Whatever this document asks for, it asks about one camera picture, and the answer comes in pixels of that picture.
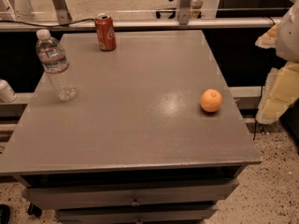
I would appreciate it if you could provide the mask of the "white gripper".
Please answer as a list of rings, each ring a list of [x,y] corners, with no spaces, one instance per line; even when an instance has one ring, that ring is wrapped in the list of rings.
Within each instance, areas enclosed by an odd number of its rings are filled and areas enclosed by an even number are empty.
[[[272,124],[299,99],[299,1],[279,25],[273,25],[259,36],[255,45],[262,49],[276,48],[276,55],[288,61],[282,68],[270,70],[258,105],[256,120]]]

